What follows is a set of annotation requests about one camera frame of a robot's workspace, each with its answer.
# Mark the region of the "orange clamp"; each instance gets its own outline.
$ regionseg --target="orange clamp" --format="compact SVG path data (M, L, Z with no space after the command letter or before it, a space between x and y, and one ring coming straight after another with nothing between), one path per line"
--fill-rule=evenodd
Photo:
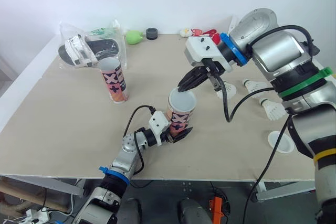
M222 213L222 198L215 196L214 199L211 199L209 201L209 205L210 205L211 212L213 214L212 223L221 224L220 223L221 217L224 216L224 214Z

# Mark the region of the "silver cylinder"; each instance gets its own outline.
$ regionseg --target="silver cylinder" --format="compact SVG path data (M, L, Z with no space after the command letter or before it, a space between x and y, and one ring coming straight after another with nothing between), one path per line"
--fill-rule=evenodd
M276 71L304 53L294 36L286 31L278 31L261 39L253 45L253 51L254 57L268 72Z

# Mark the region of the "white paper cup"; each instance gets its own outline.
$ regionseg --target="white paper cup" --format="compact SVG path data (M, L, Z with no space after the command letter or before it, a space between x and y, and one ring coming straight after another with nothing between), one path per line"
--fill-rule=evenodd
M168 97L167 116L172 121L170 133L176 136L189 125L189 120L196 107L197 100L190 90L178 92L178 88L173 89Z
M267 140L269 145L274 148L275 143L278 140L278 137L280 135L280 131L272 131L271 133L269 133ZM277 148L277 152L280 153L290 153L294 150L294 142L293 140L287 135L287 134L283 134L282 138L280 140L279 146Z
M104 58L98 62L98 68L114 103L123 103L128 99L126 83L120 61L116 58Z

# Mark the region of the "blue ring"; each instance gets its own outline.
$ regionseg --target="blue ring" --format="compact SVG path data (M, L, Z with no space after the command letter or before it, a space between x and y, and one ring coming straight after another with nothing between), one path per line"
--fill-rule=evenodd
M230 40L229 36L227 36L227 34L221 33L220 39L231 49L231 51L235 54L235 56L238 58L238 60L240 61L242 65L245 65L247 63L245 57L240 53L238 48L232 43L232 41Z
M110 174L110 175L114 175L115 177L118 177L120 179L122 179L128 186L130 185L130 181L129 179L122 175L121 173L118 173L114 170L109 170L107 167L102 167L100 166L99 169L104 173L104 174Z

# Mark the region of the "shuttlecock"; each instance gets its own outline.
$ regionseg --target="shuttlecock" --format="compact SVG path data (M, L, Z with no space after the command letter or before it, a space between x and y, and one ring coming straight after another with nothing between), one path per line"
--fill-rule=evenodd
M267 88L267 84L261 81L250 81L249 79L243 80L243 85L247 88L248 93L252 93L254 91L257 91L259 89ZM257 93L255 95L252 95L253 98L260 97L264 92Z
M228 83L226 81L224 81L224 86L225 86L225 89L226 89L226 96L227 96L227 99L231 99L232 97L235 96L235 94L237 93L237 89L236 87L231 84L231 83ZM217 91L217 96L220 98L220 99L223 99L223 93L222 93L222 90L219 90Z
M271 102L266 98L260 98L259 103L264 107L268 119L271 121L278 120L286 114L284 106L278 102Z

